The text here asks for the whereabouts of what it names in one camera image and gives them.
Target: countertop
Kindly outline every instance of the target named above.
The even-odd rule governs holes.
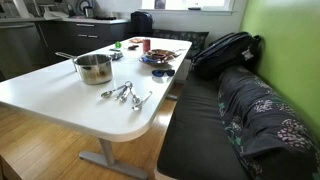
[[[101,24],[118,24],[118,23],[128,23],[129,19],[116,19],[116,20],[97,20],[97,19],[86,19],[86,18],[54,18],[46,20],[43,17],[36,18],[7,18],[0,19],[1,23],[18,23],[18,22],[35,22],[35,21],[66,21],[66,22],[81,22],[81,23],[101,23]]]

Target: wall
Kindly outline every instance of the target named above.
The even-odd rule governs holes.
[[[320,1],[248,0],[241,29],[264,37],[258,74],[320,139]]]

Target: black backpack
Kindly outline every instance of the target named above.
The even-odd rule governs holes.
[[[191,60],[191,70],[198,77],[213,79],[224,69],[247,63],[258,53],[260,36],[248,32],[229,33],[212,42]]]

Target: plate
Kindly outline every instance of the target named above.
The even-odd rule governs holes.
[[[143,54],[139,60],[149,65],[168,64],[175,60],[175,53],[168,50],[153,49]]]

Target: metal table leg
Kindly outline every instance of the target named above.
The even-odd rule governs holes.
[[[103,151],[103,154],[96,154],[88,151],[80,152],[80,159],[87,160],[89,162],[98,164],[105,168],[138,178],[138,179],[148,179],[148,174],[142,169],[136,168],[134,166],[122,163],[115,160],[112,153],[111,142],[105,139],[99,138],[99,142]]]

